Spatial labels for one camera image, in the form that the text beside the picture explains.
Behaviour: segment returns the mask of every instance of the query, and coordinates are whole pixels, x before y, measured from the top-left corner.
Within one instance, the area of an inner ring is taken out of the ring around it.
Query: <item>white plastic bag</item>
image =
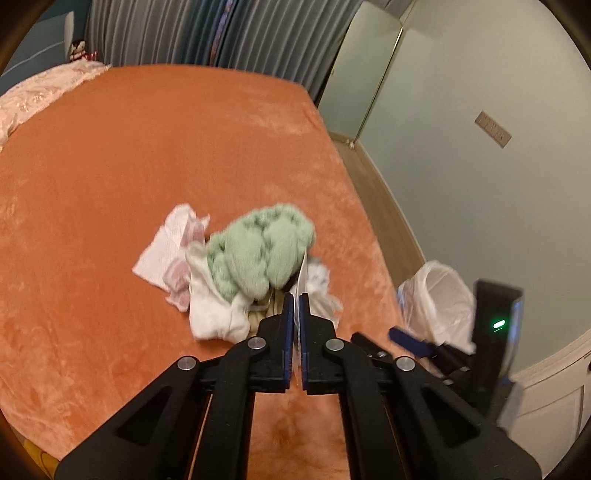
[[[405,326],[416,337],[474,353],[474,296],[454,269],[427,262],[400,285],[398,301]]]

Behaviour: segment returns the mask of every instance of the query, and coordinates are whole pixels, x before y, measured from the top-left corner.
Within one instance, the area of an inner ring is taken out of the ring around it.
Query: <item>wooden floor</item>
[[[421,268],[423,255],[373,162],[359,147],[352,150],[333,141],[378,237],[392,283],[398,287]]]

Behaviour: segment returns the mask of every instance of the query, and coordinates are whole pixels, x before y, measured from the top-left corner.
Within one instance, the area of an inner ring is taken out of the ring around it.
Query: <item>curtain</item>
[[[208,0],[93,0],[86,25],[89,50],[114,66],[179,63],[197,3]]]
[[[208,65],[226,0],[198,0],[194,3],[182,61]]]
[[[315,99],[362,0],[240,0],[218,66],[302,84]]]

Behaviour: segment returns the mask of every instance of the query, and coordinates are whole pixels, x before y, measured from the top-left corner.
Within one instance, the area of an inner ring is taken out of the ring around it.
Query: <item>orange blanket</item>
[[[400,324],[378,243],[299,86],[193,66],[112,69],[17,129],[0,154],[0,407],[62,458],[195,341],[131,267],[188,202],[210,231],[290,202],[345,309],[338,334]],[[249,477],[348,478],[337,398],[258,395]]]

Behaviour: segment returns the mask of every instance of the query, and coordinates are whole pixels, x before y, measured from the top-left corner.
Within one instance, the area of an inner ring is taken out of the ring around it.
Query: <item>wall outlet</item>
[[[501,148],[505,148],[505,145],[511,140],[511,134],[484,113],[484,111],[480,112],[480,115],[476,117],[476,125],[488,133]]]

